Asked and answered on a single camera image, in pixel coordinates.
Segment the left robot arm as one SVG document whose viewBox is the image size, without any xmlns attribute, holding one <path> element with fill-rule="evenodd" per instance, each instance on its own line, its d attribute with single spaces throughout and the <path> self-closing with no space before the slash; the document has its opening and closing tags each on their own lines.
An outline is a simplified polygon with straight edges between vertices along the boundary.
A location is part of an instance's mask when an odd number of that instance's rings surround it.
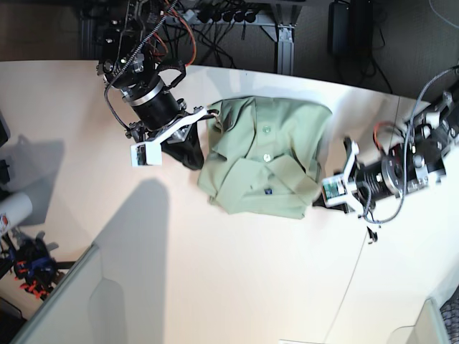
<svg viewBox="0 0 459 344">
<path fill-rule="evenodd" d="M 383 121 L 373 129 L 378 159 L 369 165 L 358 160 L 359 147 L 344 138 L 346 163 L 333 176 L 323 179 L 314 207 L 354 212 L 378 224 L 372 212 L 378 201 L 405 197 L 439 183 L 445 176 L 444 159 L 458 144 L 458 84 L 444 90 L 424 109 L 419 105 L 428 88 L 441 77 L 457 72 L 453 66 L 434 76 L 420 91 L 404 127 Z"/>
</svg>

